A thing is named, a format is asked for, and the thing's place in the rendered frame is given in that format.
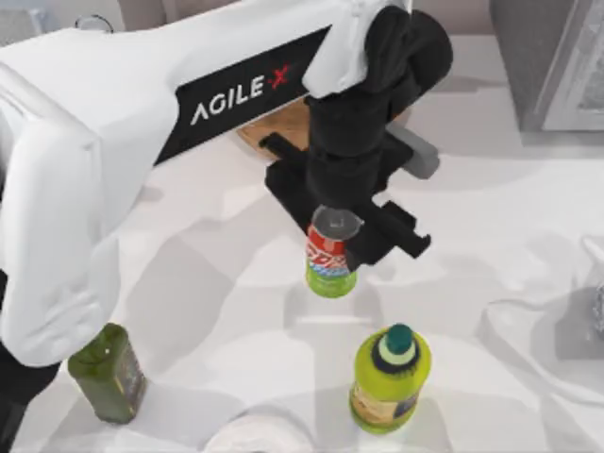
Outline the dark green square bottle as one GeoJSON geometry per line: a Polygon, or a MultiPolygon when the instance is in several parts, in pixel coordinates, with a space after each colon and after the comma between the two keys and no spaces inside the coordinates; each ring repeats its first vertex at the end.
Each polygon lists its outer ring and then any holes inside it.
{"type": "Polygon", "coordinates": [[[146,378],[124,327],[106,324],[92,341],[69,358],[67,369],[97,418],[126,425],[136,417],[146,378]]]}

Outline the round wooden board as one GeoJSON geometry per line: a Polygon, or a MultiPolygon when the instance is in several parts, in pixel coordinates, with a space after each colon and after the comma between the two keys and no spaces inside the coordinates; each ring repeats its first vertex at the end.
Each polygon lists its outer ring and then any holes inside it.
{"type": "Polygon", "coordinates": [[[329,150],[334,145],[338,156],[353,152],[364,153],[378,146],[383,138],[384,126],[374,121],[372,115],[352,115],[349,120],[319,115],[302,101],[293,102],[283,109],[241,126],[237,135],[259,153],[270,156],[270,151],[262,151],[260,141],[276,133],[299,149],[307,149],[311,143],[326,145],[329,150]]]}

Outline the grey cabinet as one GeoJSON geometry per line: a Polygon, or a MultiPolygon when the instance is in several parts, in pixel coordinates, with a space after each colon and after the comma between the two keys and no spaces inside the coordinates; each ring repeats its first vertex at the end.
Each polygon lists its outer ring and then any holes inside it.
{"type": "Polygon", "coordinates": [[[490,0],[522,131],[604,133],[604,0],[490,0]]]}

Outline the white roll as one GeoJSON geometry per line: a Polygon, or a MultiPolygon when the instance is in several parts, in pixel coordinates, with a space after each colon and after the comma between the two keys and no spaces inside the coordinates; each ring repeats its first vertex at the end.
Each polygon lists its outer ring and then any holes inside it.
{"type": "Polygon", "coordinates": [[[327,453],[302,419],[278,407],[259,406],[229,420],[200,453],[327,453]]]}

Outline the red and green can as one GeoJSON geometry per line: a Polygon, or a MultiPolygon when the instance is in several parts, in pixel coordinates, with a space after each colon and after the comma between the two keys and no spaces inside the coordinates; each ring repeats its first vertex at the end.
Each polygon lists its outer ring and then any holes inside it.
{"type": "Polygon", "coordinates": [[[307,232],[306,280],[319,296],[338,298],[349,294],[357,282],[346,257],[346,242],[361,229],[363,221],[350,210],[319,206],[307,232]]]}

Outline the clear glass rim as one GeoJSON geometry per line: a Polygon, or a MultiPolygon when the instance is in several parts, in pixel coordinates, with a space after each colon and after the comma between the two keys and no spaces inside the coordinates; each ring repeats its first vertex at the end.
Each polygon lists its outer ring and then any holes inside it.
{"type": "Polygon", "coordinates": [[[101,14],[81,15],[75,20],[74,27],[80,30],[99,31],[108,34],[125,30],[120,21],[107,18],[101,14]]]}

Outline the yellow-green bottle with green cap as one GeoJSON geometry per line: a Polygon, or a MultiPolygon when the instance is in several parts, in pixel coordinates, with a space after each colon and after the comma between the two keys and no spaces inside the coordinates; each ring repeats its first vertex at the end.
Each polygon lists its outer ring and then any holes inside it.
{"type": "Polygon", "coordinates": [[[426,340],[397,323],[367,337],[357,350],[348,404],[356,423],[375,434],[393,432],[412,417],[431,369],[426,340]]]}

